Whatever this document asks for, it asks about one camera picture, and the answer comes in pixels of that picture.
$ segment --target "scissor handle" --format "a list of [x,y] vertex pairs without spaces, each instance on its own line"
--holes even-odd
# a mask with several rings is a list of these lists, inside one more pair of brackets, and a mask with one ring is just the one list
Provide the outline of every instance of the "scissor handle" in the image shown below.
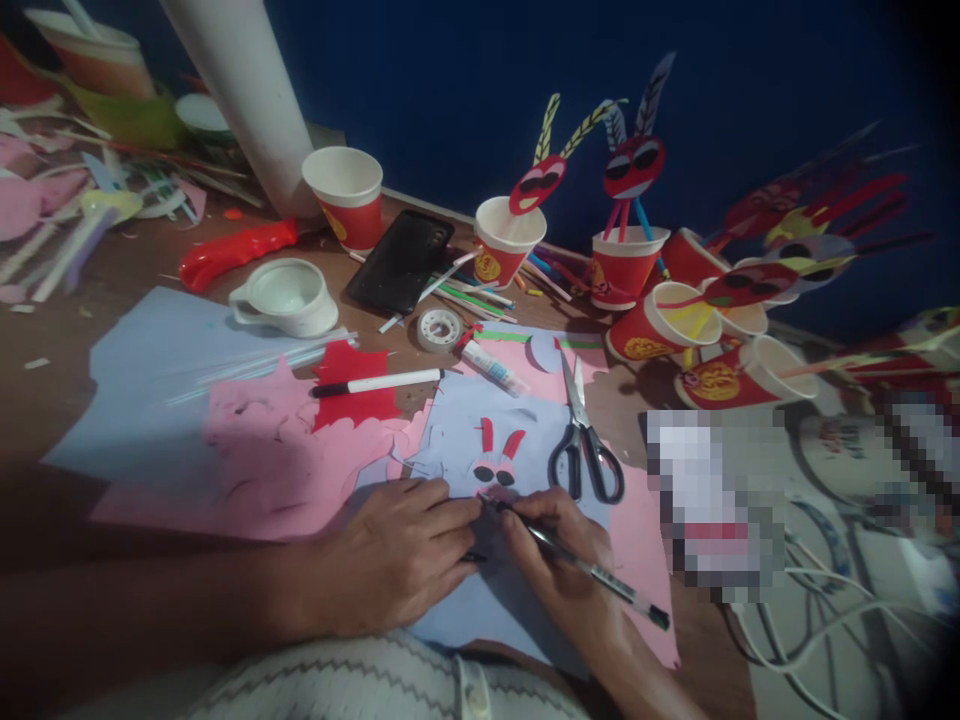
[[[616,505],[623,500],[623,492],[625,490],[623,468],[620,467],[620,461],[607,449],[606,445],[600,442],[600,437],[592,426],[588,427],[584,433],[587,436],[587,470],[590,471],[590,481],[593,483],[593,492],[600,502],[606,505]],[[607,467],[609,467],[613,473],[613,493],[607,492],[607,484],[603,478],[603,466],[600,464],[601,459],[604,460]]]
[[547,479],[550,485],[563,487],[557,472],[560,464],[560,456],[567,456],[567,476],[570,481],[567,484],[566,491],[574,500],[579,500],[580,489],[580,428],[574,423],[567,425],[567,431],[563,435],[563,440],[550,453],[549,465],[547,465]]

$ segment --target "blue straw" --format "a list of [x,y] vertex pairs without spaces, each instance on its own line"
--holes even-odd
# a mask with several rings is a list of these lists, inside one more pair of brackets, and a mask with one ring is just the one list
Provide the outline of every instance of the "blue straw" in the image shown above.
[[[633,209],[637,211],[637,217],[640,218],[640,224],[643,225],[643,232],[647,236],[647,242],[653,242],[653,230],[650,228],[650,221],[647,220],[647,214],[643,211],[643,205],[640,204],[640,197],[633,199]],[[664,280],[670,279],[670,271],[663,263],[663,258],[657,258],[657,268],[660,270],[660,276]]]

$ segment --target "light blue paper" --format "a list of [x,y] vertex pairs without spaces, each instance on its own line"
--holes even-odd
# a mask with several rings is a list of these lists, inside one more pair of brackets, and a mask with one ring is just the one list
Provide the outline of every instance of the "light blue paper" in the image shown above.
[[43,462],[198,500],[216,495],[216,453],[201,430],[207,397],[167,405],[197,379],[253,354],[302,344],[233,322],[229,308],[154,288],[90,352],[93,403]]

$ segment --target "smartphone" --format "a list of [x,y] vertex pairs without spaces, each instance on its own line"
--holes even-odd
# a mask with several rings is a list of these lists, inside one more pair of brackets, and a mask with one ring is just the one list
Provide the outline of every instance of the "smartphone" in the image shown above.
[[415,210],[404,210],[347,285],[358,303],[409,315],[430,276],[443,263],[453,225]]

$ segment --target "scissors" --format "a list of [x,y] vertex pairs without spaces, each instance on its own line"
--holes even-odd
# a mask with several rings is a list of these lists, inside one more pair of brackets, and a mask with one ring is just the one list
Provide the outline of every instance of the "scissors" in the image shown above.
[[[587,470],[590,473],[590,481],[593,484],[593,492],[597,496],[597,500],[607,505],[616,505],[623,500],[623,468],[620,467],[620,463],[614,457],[614,454],[600,442],[597,431],[593,429],[589,418],[587,418],[587,408],[583,395],[583,366],[580,364],[580,358],[577,357],[573,372],[571,372],[566,356],[561,355],[560,357],[563,361],[563,379],[567,383],[567,395],[570,398],[571,418],[563,440],[550,454],[550,464],[547,468],[550,484],[560,485],[557,470],[561,456],[566,455],[567,475],[569,477],[567,492],[574,500],[580,499],[582,494],[580,488],[580,455],[584,452],[583,448],[586,446]],[[613,473],[612,494],[607,493],[601,460]]]

